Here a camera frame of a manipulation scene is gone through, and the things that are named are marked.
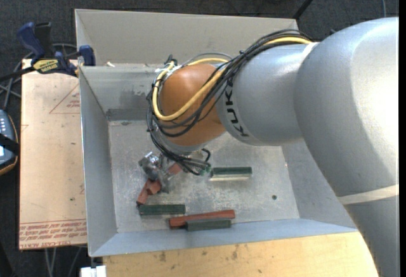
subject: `rectangular block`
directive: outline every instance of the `rectangular block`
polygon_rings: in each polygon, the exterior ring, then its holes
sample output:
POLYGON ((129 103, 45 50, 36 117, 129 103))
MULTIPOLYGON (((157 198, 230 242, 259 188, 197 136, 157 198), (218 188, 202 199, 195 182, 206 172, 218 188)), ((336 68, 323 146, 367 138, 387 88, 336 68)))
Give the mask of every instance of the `rectangular block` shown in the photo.
POLYGON ((221 210, 218 212, 202 213, 195 215, 187 215, 180 217, 173 217, 169 219, 169 226, 171 228, 180 228, 186 224, 186 221, 201 220, 201 219, 235 219, 234 210, 221 210))
POLYGON ((226 229, 231 227, 230 219, 198 219, 196 221, 186 221, 188 232, 205 231, 208 229, 226 229))
POLYGON ((210 173, 210 180, 248 179, 252 176, 252 167, 217 167, 210 173))
POLYGON ((149 215, 176 215, 184 214, 186 206, 183 204, 174 205, 141 205, 138 210, 141 216, 149 215))

